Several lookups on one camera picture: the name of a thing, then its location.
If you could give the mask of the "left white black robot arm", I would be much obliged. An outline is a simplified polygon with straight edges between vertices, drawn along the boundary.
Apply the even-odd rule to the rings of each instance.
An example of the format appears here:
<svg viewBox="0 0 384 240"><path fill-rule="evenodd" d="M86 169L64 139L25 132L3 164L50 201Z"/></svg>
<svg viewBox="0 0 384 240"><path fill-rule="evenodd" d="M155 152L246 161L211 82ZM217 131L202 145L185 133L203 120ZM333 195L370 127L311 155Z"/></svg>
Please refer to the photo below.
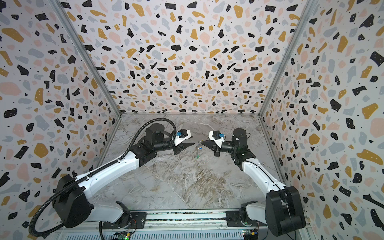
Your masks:
<svg viewBox="0 0 384 240"><path fill-rule="evenodd" d="M74 184L68 192L53 201L53 208L64 226L74 228L83 222L109 222L118 228L130 226L132 215L122 202L97 203L92 202L91 198L117 178L144 166L158 152L172 150L175 155L181 153L193 145L186 141L191 136L191 131L185 129L169 134L162 124L154 123L146 129L145 136L129 148L127 154L76 178L61 178L58 190Z"/></svg>

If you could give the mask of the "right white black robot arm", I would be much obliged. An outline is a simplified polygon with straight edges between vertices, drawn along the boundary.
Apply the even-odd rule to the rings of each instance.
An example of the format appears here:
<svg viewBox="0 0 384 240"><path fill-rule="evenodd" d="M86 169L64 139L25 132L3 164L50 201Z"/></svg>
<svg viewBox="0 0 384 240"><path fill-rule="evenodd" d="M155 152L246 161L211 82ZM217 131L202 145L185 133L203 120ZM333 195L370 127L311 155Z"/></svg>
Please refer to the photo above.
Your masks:
<svg viewBox="0 0 384 240"><path fill-rule="evenodd" d="M276 237L304 228L307 223L299 191L293 186L287 187L264 168L249 149L248 138L246 130L237 128L229 141L220 131L211 131L208 140L201 142L214 152L215 157L229 153L234 164L265 194L263 204L256 201L241 204L239 217L242 224L266 224Z"/></svg>

